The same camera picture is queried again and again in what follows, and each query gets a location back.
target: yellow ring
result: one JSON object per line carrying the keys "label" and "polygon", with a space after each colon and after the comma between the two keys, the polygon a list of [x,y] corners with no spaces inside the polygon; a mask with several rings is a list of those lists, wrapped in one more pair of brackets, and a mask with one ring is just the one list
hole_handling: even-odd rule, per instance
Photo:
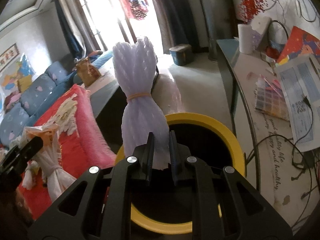
{"label": "yellow ring", "polygon": [[[167,119],[168,125],[189,123],[200,125],[213,131],[223,140],[223,142],[228,147],[233,167],[242,176],[245,176],[244,154],[236,137],[225,125],[209,116],[195,113],[168,114],[165,117]],[[123,146],[121,146],[117,153],[116,164],[122,159],[124,159]],[[131,220],[139,226],[159,234],[176,235],[192,232],[192,222],[181,224],[162,223],[145,216],[139,210],[137,210],[137,208],[133,204],[131,204]]]}

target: triangular cutout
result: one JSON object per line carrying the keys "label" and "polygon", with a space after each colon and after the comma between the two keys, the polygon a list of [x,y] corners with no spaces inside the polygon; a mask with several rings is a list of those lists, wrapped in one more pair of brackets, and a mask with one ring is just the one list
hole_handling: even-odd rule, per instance
{"label": "triangular cutout", "polygon": [[60,204],[59,211],[75,216],[77,214],[80,202],[82,200],[87,182],[82,181]]}
{"label": "triangular cutout", "polygon": [[237,182],[242,202],[248,216],[260,213],[263,211],[263,206],[250,194],[250,192],[240,183]]}

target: paper towel roll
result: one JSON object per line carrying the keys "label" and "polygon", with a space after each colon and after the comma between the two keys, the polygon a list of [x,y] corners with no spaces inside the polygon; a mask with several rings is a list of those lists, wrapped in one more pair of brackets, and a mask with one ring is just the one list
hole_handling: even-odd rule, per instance
{"label": "paper towel roll", "polygon": [[238,24],[238,32],[240,52],[244,54],[251,54],[253,52],[253,35],[251,25]]}

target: paper sheet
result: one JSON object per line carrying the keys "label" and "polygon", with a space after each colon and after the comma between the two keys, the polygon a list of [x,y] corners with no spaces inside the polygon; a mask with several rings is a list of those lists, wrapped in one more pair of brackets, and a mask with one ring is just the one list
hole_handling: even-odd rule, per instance
{"label": "paper sheet", "polygon": [[297,143],[301,152],[320,147],[320,65],[312,54],[306,54],[276,67],[288,106],[294,143],[305,136],[312,123],[312,112],[303,102],[307,96],[313,111],[311,131]]}

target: red flower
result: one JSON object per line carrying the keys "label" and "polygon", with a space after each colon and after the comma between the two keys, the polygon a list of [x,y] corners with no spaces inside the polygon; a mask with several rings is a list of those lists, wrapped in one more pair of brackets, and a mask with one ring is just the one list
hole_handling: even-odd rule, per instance
{"label": "red flower", "polygon": [[266,6],[268,6],[267,0],[241,0],[240,17],[245,22],[249,22],[260,12],[264,12]]}

